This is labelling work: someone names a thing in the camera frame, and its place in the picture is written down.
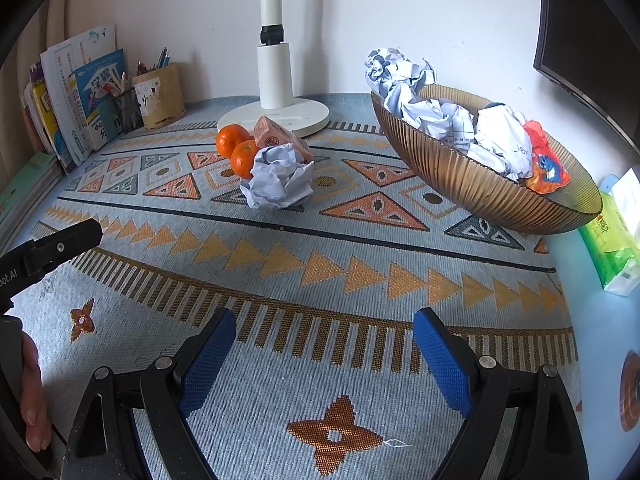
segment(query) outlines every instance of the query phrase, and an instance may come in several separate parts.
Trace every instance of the screw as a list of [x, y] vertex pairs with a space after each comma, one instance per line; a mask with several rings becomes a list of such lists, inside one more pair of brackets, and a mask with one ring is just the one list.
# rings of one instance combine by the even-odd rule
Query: screw
[[99, 381], [103, 380], [107, 375], [109, 375], [109, 369], [104, 366], [102, 368], [98, 368], [94, 373], [94, 377]]
[[490, 355], [483, 355], [479, 361], [482, 368], [495, 368], [495, 359]]
[[171, 366], [173, 363], [172, 359], [170, 357], [159, 357], [158, 359], [156, 359], [156, 368], [158, 370], [166, 370], [169, 366]]
[[547, 377], [555, 377], [558, 375], [558, 369], [553, 365], [544, 365], [542, 371]]

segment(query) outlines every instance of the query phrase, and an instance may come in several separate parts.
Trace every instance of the tangerine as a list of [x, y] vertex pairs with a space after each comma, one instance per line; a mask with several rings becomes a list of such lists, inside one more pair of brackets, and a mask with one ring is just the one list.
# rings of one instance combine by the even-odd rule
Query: tangerine
[[238, 144], [231, 155], [231, 169], [240, 178], [252, 178], [251, 170], [254, 168], [255, 154], [260, 148], [255, 145], [255, 140], [246, 140]]
[[231, 158], [236, 146], [249, 139], [251, 135], [243, 126], [228, 124], [216, 135], [216, 149], [221, 156]]

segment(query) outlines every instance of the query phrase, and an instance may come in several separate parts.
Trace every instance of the wall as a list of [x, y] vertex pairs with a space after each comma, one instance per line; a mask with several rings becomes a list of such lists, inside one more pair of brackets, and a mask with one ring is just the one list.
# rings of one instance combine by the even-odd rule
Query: wall
[[[394, 46], [429, 59], [439, 83], [539, 120], [596, 181], [622, 174], [632, 149], [533, 69], [539, 20], [540, 0], [284, 0], [296, 94], [366, 92], [364, 58]], [[130, 66], [168, 46], [187, 100], [258, 93], [259, 0], [68, 0], [69, 34], [107, 22]]]

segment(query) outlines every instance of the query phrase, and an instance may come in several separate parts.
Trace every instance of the curtain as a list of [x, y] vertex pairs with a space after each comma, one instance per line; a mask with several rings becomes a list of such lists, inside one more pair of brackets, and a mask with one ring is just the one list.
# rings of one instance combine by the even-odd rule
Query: curtain
[[65, 2], [47, 0], [42, 4], [0, 68], [0, 191], [34, 153], [20, 96], [29, 81], [29, 66], [48, 46], [65, 39]]

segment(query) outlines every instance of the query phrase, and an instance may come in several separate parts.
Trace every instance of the bowl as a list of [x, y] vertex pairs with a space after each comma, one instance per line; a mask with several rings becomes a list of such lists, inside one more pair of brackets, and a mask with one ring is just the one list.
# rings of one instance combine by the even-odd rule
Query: bowl
[[[478, 110], [491, 101], [455, 88], [429, 85], [424, 99], [449, 99], [477, 120]], [[549, 235], [572, 231], [602, 212], [602, 198], [591, 175], [567, 149], [547, 134], [549, 146], [571, 175], [571, 182], [540, 194], [496, 173], [409, 126], [371, 94], [378, 123], [393, 149], [409, 168], [456, 205], [496, 225], [524, 234]]]

